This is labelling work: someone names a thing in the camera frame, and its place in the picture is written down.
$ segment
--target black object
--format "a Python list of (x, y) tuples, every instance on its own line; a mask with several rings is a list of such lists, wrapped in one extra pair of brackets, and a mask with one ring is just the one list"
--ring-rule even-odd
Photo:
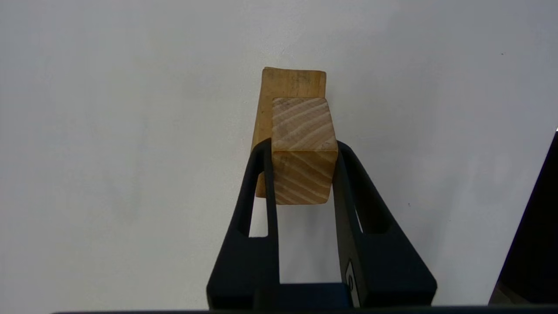
[[(277, 210), (271, 139), (267, 139), (250, 155), (237, 205), (207, 285), (210, 309), (332, 310), (431, 303), (436, 280), (356, 155), (342, 142), (338, 146), (333, 191), (343, 282), (279, 283)], [(268, 235), (250, 238), (254, 191), (261, 172), (266, 181)]]
[(500, 281), (533, 303), (558, 303), (558, 132), (542, 165)]

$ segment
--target white wall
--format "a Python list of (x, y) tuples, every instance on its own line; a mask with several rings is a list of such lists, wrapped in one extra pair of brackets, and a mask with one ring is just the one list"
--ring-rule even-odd
[[(436, 277), (434, 304), (485, 304), (558, 125), (557, 15), (3, 1), (0, 312), (206, 307), (264, 66), (327, 72), (338, 139)], [(283, 282), (340, 279), (331, 203), (279, 223)]]

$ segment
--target wood grain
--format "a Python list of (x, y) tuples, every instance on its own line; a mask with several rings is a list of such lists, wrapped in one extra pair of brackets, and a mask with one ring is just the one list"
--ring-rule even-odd
[[(272, 101), (276, 97), (325, 97), (325, 72), (264, 68), (252, 148), (271, 137)], [(265, 197), (263, 175), (258, 177), (256, 196)]]
[(327, 202), (338, 147), (325, 98), (274, 98), (271, 153), (277, 204)]

